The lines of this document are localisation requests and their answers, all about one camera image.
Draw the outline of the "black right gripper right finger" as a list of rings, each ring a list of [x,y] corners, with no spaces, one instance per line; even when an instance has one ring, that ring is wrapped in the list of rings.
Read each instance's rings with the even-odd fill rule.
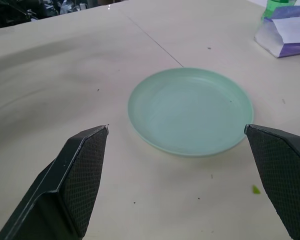
[[[247,124],[263,188],[292,240],[300,240],[300,136]]]

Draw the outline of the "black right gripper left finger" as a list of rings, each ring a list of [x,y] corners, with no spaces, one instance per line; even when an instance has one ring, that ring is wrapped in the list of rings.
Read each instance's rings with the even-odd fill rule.
[[[33,181],[0,240],[82,240],[101,182],[107,125],[70,137]]]

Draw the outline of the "light green round plate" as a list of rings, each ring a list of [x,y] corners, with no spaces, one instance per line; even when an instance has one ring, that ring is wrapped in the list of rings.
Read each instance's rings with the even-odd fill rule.
[[[200,68],[172,68],[141,81],[127,113],[146,143],[163,152],[200,158],[225,152],[254,121],[248,94],[233,80]]]

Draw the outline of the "white and purple paper bag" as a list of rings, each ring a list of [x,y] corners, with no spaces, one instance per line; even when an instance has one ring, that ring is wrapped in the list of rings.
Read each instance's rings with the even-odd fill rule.
[[[300,5],[278,7],[262,20],[254,40],[275,58],[300,55]]]

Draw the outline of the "green plastic bottle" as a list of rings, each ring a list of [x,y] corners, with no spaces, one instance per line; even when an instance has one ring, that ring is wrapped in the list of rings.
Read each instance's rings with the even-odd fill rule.
[[[271,18],[274,11],[279,7],[293,6],[297,0],[267,0],[265,11],[261,19]]]

